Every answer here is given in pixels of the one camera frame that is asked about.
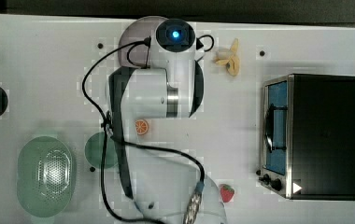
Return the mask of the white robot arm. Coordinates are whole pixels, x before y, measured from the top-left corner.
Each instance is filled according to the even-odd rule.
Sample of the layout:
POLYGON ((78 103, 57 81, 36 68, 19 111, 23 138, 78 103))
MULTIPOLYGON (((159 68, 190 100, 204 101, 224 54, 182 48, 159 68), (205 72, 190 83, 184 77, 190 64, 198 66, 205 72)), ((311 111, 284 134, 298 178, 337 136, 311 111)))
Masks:
POLYGON ((193 156, 139 142, 140 119, 185 119, 202 103, 203 72, 194 29, 166 19, 145 40, 149 64, 122 66, 108 79, 120 180, 145 224, 228 224, 218 186, 193 156))

